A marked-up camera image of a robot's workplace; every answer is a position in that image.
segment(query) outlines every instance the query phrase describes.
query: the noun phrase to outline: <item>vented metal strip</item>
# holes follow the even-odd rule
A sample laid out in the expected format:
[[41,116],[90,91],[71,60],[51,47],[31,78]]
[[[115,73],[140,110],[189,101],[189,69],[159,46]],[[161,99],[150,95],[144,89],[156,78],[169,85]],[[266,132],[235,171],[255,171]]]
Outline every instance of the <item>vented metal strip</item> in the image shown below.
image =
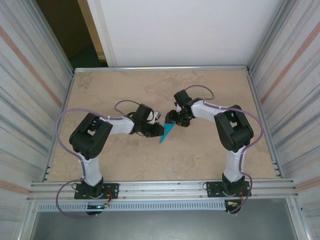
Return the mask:
[[[106,209],[88,209],[88,202],[63,202],[59,206],[65,212],[226,210],[224,200],[111,201]],[[38,206],[38,212],[58,211],[55,202],[42,202]]]

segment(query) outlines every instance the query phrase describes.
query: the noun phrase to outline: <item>corrugated metal wall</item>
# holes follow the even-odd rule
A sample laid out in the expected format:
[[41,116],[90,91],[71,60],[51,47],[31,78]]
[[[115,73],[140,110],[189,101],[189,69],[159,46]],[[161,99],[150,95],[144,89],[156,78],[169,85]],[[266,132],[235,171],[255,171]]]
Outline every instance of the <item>corrugated metal wall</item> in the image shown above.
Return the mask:
[[42,179],[72,69],[30,0],[0,1],[0,239]]
[[279,162],[296,184],[315,238],[320,238],[319,32],[320,1],[295,1],[252,68]]

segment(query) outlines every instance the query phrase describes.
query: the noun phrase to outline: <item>blue triangular object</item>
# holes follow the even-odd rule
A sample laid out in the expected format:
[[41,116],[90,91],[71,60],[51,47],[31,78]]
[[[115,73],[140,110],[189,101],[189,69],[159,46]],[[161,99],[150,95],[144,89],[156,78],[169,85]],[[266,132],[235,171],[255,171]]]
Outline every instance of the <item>blue triangular object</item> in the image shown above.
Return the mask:
[[171,124],[169,123],[165,123],[164,124],[164,135],[161,136],[161,139],[160,139],[160,143],[163,142],[163,140],[165,140],[166,136],[168,135],[168,133],[171,131],[171,129],[174,127],[174,125],[176,124],[175,121],[173,121]]

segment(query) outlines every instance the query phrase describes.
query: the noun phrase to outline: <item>beige tabletop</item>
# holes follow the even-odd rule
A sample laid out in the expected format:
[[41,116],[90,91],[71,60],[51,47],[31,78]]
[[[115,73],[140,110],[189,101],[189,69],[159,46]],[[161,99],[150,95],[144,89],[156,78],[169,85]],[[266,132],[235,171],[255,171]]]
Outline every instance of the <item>beige tabletop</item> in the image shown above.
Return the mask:
[[[235,71],[136,71],[82,72],[75,76],[67,108],[86,108],[102,115],[119,117],[114,105],[129,99],[146,104],[161,112],[160,123],[174,106],[174,94],[194,84],[211,88],[215,98],[211,103],[221,106],[237,104],[243,110],[258,115],[246,74]],[[209,97],[203,88],[187,91],[192,98]],[[125,114],[137,109],[133,103],[121,103]],[[86,113],[67,113],[60,137],[71,149],[69,136]],[[248,120],[256,139],[260,127]],[[160,137],[145,138],[137,134],[110,136],[99,155],[100,171],[105,181],[170,181],[220,179],[226,166],[226,150],[219,140],[216,126],[196,118],[189,127],[175,126],[163,143]],[[247,150],[244,171],[253,178],[275,178],[268,147],[263,138]],[[68,181],[82,176],[78,159],[57,145],[48,180]]]

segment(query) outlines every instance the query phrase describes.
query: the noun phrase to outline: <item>robotic arm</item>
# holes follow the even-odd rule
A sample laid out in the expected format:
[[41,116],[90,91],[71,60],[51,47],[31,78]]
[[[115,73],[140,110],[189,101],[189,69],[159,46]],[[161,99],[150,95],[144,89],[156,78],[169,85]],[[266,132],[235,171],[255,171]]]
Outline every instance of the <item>robotic arm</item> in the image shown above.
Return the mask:
[[165,117],[166,124],[175,124],[188,127],[190,120],[203,118],[216,124],[220,141],[226,152],[226,167],[222,174],[223,192],[227,196],[234,196],[245,185],[245,176],[239,170],[243,169],[245,153],[243,149],[250,144],[254,132],[241,112],[225,110],[215,104],[204,103],[202,98],[192,99],[185,90],[174,95],[176,110],[171,110]]
[[99,154],[107,139],[116,134],[140,133],[146,138],[164,135],[164,127],[155,122],[159,112],[140,104],[135,112],[123,117],[102,118],[89,113],[69,138],[73,150],[82,159],[84,180],[81,182],[81,195],[99,198],[103,192],[103,177],[99,169]]

